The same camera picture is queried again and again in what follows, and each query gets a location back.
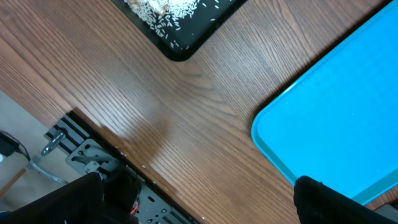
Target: blue tray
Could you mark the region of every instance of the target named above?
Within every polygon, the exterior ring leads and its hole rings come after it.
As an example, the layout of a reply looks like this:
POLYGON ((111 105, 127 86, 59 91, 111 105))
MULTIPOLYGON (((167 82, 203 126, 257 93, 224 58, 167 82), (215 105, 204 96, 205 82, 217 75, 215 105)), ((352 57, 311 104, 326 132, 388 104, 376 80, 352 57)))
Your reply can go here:
POLYGON ((398 3, 392 1, 255 118, 252 138, 302 175, 366 204, 398 183, 398 3))

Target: floor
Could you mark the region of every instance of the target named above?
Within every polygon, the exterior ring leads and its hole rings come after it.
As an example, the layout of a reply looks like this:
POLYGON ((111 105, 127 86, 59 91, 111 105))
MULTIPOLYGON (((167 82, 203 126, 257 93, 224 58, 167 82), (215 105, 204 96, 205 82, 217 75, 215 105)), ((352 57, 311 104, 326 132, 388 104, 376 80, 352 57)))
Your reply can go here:
MULTIPOLYGON (((0 130, 7 131, 25 145, 34 162, 45 170, 71 182, 79 174, 65 163, 66 154, 56 149, 46 157, 40 155, 48 143, 44 138, 47 128, 32 115, 0 91, 0 130)), ((21 169, 26 172, 0 198, 0 211, 13 211, 62 186, 38 173, 27 159, 17 153, 0 162, 0 189, 2 189, 21 169)))

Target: red wire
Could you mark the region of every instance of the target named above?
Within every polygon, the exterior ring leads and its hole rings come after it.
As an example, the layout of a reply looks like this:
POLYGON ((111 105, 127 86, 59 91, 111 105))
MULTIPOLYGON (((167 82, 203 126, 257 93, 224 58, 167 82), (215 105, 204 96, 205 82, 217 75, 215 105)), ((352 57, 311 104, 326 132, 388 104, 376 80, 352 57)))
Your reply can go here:
POLYGON ((137 208, 138 208, 138 202, 136 203, 136 206, 132 209, 132 211, 130 212, 130 215, 133 215, 136 211, 137 211, 137 208))

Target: black tray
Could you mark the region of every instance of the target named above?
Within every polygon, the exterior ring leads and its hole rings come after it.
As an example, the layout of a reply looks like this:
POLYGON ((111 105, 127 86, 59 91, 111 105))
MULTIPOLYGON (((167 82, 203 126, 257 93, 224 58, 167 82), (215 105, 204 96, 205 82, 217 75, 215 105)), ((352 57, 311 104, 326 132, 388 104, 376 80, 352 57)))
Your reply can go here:
POLYGON ((199 47, 234 13, 246 0, 200 0, 192 18, 179 19, 181 29, 166 27, 167 39, 160 37, 142 21, 124 0, 112 0, 115 5, 144 33, 170 60, 182 62, 190 58, 199 47), (179 45, 172 48, 170 43, 179 45))

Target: wooden table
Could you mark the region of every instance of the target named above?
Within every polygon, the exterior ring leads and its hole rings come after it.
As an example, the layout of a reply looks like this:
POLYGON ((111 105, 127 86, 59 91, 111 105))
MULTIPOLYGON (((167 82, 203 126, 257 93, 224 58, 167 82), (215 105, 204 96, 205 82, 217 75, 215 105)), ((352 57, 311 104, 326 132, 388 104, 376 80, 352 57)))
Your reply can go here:
POLYGON ((380 5, 249 0, 175 63, 111 1, 2 0, 0 88, 48 127, 82 111, 203 223, 298 223, 292 186, 251 141, 253 117, 380 5))

